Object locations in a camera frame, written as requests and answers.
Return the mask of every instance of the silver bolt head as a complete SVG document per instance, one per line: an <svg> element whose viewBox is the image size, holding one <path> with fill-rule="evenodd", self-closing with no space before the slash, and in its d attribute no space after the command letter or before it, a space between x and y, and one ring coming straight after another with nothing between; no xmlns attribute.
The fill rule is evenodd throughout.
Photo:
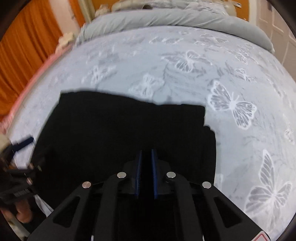
<svg viewBox="0 0 296 241"><path fill-rule="evenodd" d="M203 183L202 183L202 186L203 186L204 188L206 188L206 189L209 189L209 188L211 188L212 184L209 183L209 182L203 182Z"/></svg>
<svg viewBox="0 0 296 241"><path fill-rule="evenodd" d="M176 177L176 173L174 173L174 172L168 172L167 173L167 177L168 178L174 178L174 177Z"/></svg>
<svg viewBox="0 0 296 241"><path fill-rule="evenodd" d="M91 187L91 183L90 182L84 182L84 183L82 183L82 187L83 188L90 188Z"/></svg>
<svg viewBox="0 0 296 241"><path fill-rule="evenodd" d="M119 173L117 173L117 177L118 178L125 178L126 177L126 173L125 172L119 172Z"/></svg>

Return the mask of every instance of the orange curtain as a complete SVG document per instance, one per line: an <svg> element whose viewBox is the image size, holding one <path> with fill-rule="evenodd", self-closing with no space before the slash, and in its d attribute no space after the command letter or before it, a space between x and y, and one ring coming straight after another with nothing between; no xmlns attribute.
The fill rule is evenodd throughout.
<svg viewBox="0 0 296 241"><path fill-rule="evenodd" d="M69 2L70 2L72 11L73 11L73 13L75 15L75 18L76 18L79 26L82 27L83 24L85 23L85 20L84 20L83 14L81 12L78 0L69 0Z"/></svg>
<svg viewBox="0 0 296 241"><path fill-rule="evenodd" d="M32 0L14 19L0 42L0 119L54 53L61 35L48 0Z"/></svg>

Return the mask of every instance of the wall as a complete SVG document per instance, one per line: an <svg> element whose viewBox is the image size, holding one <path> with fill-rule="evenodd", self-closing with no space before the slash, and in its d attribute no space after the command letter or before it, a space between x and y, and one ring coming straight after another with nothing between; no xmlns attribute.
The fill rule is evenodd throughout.
<svg viewBox="0 0 296 241"><path fill-rule="evenodd" d="M75 19L68 0L49 0L53 14L63 34L72 32L76 36L80 27Z"/></svg>

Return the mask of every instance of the warning label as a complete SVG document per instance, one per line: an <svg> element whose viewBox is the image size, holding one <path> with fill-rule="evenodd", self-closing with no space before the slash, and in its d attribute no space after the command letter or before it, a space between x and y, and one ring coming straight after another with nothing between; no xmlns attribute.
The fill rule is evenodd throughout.
<svg viewBox="0 0 296 241"><path fill-rule="evenodd" d="M261 231L252 241L270 241L264 231Z"/></svg>

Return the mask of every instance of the metal screw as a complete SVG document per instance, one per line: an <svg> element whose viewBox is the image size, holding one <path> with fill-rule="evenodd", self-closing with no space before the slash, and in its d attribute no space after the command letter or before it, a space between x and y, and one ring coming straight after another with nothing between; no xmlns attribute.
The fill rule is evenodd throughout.
<svg viewBox="0 0 296 241"><path fill-rule="evenodd" d="M119 173L117 173L117 177L118 178L125 178L126 177L126 173L125 172L119 172Z"/></svg>
<svg viewBox="0 0 296 241"><path fill-rule="evenodd" d="M31 178L27 178L27 183L28 183L29 185L33 185L33 181L32 181L32 179L31 179Z"/></svg>
<svg viewBox="0 0 296 241"><path fill-rule="evenodd" d="M176 173L174 173L174 172L168 172L167 173L167 177L168 178L174 178L174 177L176 177Z"/></svg>
<svg viewBox="0 0 296 241"><path fill-rule="evenodd" d="M83 188L90 188L91 187L91 183L90 182L84 182L84 183L82 183L82 187Z"/></svg>
<svg viewBox="0 0 296 241"><path fill-rule="evenodd" d="M203 186L204 188L206 188L206 189L209 189L209 188L211 188L212 184L209 183L209 182L203 182L203 183L202 183L202 186Z"/></svg>

